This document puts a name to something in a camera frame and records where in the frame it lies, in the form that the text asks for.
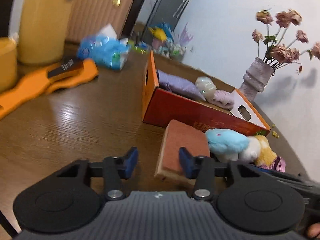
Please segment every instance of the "purple strap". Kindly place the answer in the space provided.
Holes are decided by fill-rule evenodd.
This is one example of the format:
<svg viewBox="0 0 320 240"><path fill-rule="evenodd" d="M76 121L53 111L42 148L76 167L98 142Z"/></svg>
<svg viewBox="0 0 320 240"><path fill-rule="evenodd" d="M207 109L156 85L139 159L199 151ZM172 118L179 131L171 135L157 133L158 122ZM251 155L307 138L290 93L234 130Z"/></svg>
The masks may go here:
<svg viewBox="0 0 320 240"><path fill-rule="evenodd" d="M260 168L266 169L266 170L275 170L275 171L280 171L284 172L285 171L285 160L284 158L281 158L278 156L275 158L273 163L270 166L266 166L265 164L259 166Z"/></svg>

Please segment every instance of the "ribbed suitcase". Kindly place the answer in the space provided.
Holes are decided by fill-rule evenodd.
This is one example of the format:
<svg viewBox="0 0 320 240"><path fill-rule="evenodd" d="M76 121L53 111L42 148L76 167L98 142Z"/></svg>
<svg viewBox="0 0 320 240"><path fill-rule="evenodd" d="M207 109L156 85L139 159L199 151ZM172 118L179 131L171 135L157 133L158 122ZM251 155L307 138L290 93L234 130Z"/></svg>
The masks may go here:
<svg viewBox="0 0 320 240"><path fill-rule="evenodd" d="M80 42L111 24L118 37L133 0L75 0L70 14L66 40Z"/></svg>

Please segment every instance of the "yellow container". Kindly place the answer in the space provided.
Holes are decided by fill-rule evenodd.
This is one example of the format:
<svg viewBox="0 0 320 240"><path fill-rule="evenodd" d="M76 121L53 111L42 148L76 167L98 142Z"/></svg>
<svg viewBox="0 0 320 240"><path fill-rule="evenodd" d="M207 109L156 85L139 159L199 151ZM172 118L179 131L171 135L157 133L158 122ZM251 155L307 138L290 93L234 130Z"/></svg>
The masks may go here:
<svg viewBox="0 0 320 240"><path fill-rule="evenodd" d="M24 0L18 61L46 65L63 56L72 0Z"/></svg>
<svg viewBox="0 0 320 240"><path fill-rule="evenodd" d="M17 44L13 39L0 38L0 93L12 88L17 77Z"/></svg>

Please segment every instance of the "yellow cup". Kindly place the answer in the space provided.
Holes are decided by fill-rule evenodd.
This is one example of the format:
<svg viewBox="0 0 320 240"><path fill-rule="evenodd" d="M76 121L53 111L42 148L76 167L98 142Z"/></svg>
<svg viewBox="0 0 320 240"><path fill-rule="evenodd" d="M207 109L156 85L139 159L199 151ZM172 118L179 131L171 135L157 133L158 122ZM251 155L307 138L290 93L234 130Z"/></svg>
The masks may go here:
<svg viewBox="0 0 320 240"><path fill-rule="evenodd" d="M17 43L13 39L0 38L0 93L12 88L17 77Z"/></svg>

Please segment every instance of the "black device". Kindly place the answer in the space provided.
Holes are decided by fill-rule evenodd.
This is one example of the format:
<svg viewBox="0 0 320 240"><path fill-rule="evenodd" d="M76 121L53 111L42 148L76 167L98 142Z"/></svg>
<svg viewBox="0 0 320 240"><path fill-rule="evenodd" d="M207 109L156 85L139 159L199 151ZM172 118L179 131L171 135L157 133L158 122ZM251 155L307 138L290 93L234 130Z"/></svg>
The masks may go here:
<svg viewBox="0 0 320 240"><path fill-rule="evenodd" d="M186 177L196 179L191 196L183 191L126 196L121 179L130 178L137 164L135 147L100 163L77 160L16 197L13 212L22 232L14 239L298 240L320 221L319 188L312 183L238 161L192 157L183 147L179 159ZM90 188L91 177L104 179L102 195ZM229 184L219 195L215 177Z"/></svg>

